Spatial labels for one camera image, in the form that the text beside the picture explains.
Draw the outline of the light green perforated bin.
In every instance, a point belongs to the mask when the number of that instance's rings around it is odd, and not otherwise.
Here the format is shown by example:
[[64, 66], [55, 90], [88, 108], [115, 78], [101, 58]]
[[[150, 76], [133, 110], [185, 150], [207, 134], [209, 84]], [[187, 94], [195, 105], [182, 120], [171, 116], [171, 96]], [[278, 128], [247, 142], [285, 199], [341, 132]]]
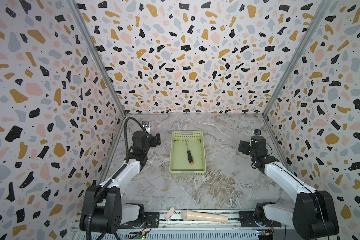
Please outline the light green perforated bin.
[[[190, 165], [185, 140], [193, 156]], [[202, 176], [207, 170], [204, 134], [201, 131], [172, 132], [169, 171], [173, 176]]]

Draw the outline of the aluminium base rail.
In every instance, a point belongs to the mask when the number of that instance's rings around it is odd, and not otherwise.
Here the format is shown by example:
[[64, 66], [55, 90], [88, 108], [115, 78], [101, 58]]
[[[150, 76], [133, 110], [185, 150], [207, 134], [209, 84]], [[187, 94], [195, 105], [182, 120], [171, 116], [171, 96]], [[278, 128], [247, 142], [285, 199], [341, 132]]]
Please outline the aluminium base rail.
[[273, 223], [260, 227], [252, 220], [253, 209], [205, 210], [205, 213], [223, 215], [227, 223], [206, 221], [185, 221], [177, 210], [166, 221], [166, 210], [149, 210], [145, 234], [139, 236], [138, 229], [119, 229], [120, 240], [300, 240], [301, 237], [291, 227]]

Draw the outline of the small pink roller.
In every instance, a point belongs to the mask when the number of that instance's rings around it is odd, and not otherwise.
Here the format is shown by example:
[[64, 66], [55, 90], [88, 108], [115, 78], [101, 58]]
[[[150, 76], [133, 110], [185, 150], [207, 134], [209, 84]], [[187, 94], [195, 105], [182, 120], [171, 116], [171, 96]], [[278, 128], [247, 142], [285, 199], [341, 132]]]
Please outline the small pink roller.
[[172, 216], [175, 214], [175, 212], [176, 212], [176, 209], [174, 207], [171, 207], [165, 214], [164, 219], [166, 221], [169, 221], [172, 218]]

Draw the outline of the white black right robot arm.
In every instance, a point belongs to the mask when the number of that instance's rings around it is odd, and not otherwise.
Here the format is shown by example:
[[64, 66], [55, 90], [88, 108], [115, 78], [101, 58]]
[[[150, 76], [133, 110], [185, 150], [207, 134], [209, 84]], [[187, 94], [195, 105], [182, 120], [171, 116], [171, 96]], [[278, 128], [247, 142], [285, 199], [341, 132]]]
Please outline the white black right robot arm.
[[337, 235], [340, 228], [332, 195], [294, 176], [276, 157], [268, 154], [267, 146], [260, 130], [256, 130], [250, 141], [240, 141], [238, 151], [250, 157], [253, 169], [277, 183], [291, 197], [294, 207], [283, 208], [275, 202], [258, 203], [253, 214], [255, 224], [266, 227], [278, 222], [294, 228], [305, 240]]

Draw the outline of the black orange screwdriver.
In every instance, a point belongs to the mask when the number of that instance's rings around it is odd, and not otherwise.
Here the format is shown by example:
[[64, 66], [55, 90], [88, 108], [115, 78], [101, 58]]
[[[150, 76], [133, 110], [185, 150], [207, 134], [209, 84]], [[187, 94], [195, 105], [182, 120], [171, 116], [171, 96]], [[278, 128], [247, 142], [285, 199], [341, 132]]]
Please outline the black orange screwdriver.
[[185, 140], [186, 143], [186, 147], [187, 147], [187, 156], [188, 156], [188, 161], [190, 163], [190, 165], [194, 164], [194, 160], [193, 160], [193, 156], [191, 154], [190, 148], [189, 148], [189, 144], [188, 144], [188, 140]]

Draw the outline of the beige toy microphone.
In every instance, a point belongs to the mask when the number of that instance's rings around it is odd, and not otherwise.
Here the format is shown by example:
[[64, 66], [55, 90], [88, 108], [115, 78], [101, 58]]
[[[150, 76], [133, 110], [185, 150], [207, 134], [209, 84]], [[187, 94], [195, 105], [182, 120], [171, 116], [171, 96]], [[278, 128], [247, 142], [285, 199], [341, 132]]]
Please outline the beige toy microphone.
[[181, 218], [185, 221], [207, 221], [216, 223], [227, 223], [229, 221], [229, 218], [224, 215], [201, 213], [191, 210], [182, 210]]

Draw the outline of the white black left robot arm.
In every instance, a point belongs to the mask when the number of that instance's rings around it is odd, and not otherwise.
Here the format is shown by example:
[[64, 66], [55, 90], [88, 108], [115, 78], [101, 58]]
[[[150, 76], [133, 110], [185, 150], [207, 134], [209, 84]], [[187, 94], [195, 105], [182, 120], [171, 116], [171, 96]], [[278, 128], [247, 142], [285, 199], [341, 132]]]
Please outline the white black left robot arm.
[[123, 165], [107, 180], [89, 186], [85, 192], [80, 230], [86, 232], [87, 240], [92, 238], [93, 232], [103, 236], [115, 234], [122, 225], [140, 227], [145, 222], [144, 206], [123, 204], [122, 192], [147, 163], [149, 149], [161, 144], [161, 135], [137, 131], [132, 141], [129, 158]]

